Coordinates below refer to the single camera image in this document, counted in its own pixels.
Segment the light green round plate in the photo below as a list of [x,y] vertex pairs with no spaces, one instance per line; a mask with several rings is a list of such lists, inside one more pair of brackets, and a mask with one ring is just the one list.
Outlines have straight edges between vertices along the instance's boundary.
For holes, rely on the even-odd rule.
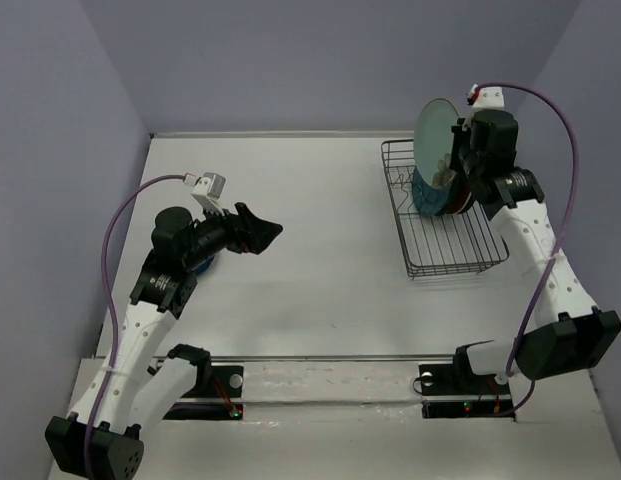
[[456,173],[451,168],[452,127],[458,120],[454,105],[443,98],[428,102],[421,110],[413,132],[416,169],[434,189],[447,188]]

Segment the red and teal floral plate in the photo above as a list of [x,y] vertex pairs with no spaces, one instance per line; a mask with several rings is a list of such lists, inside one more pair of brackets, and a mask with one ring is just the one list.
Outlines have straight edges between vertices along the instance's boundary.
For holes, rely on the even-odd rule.
[[473,199],[470,187],[467,184],[462,184],[457,190],[447,213],[449,215],[462,214],[472,206],[472,203]]

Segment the navy blue leaf-shaped dish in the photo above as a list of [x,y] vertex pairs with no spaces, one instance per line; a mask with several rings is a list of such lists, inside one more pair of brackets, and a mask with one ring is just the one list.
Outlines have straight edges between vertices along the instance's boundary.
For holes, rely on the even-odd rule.
[[210,268],[211,266],[214,264],[216,260],[216,255],[209,257],[208,259],[206,259],[201,265],[199,265],[195,270],[194,273],[197,277],[204,275]]

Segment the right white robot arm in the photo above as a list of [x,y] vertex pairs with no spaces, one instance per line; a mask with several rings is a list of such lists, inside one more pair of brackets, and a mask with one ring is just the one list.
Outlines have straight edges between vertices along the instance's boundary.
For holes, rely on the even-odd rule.
[[452,126],[451,165],[502,237],[532,298],[514,339],[457,349],[452,384],[472,392],[487,375],[541,380],[598,365],[621,331],[614,311],[601,310],[577,279],[548,217],[534,174],[515,164],[518,123],[484,109]]

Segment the teal scalloped edge plate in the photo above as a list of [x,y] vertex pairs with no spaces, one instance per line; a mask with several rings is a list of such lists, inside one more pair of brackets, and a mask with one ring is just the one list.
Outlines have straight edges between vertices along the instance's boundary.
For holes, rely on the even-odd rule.
[[444,187],[432,187],[424,180],[419,169],[415,167],[411,182],[411,194],[416,212],[425,217],[445,214],[456,200],[460,184],[461,179],[454,176]]

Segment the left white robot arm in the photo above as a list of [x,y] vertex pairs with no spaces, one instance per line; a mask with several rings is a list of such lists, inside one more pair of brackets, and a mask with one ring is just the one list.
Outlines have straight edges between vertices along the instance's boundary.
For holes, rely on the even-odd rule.
[[197,269],[222,250],[259,255],[283,231],[243,203],[233,213],[196,220],[183,207],[155,218],[152,248],[130,294],[112,348],[89,388],[64,417],[53,417],[45,439],[59,469],[85,479],[131,479],[144,438],[185,393],[211,383],[210,353],[178,344],[156,373],[148,368],[197,287]]

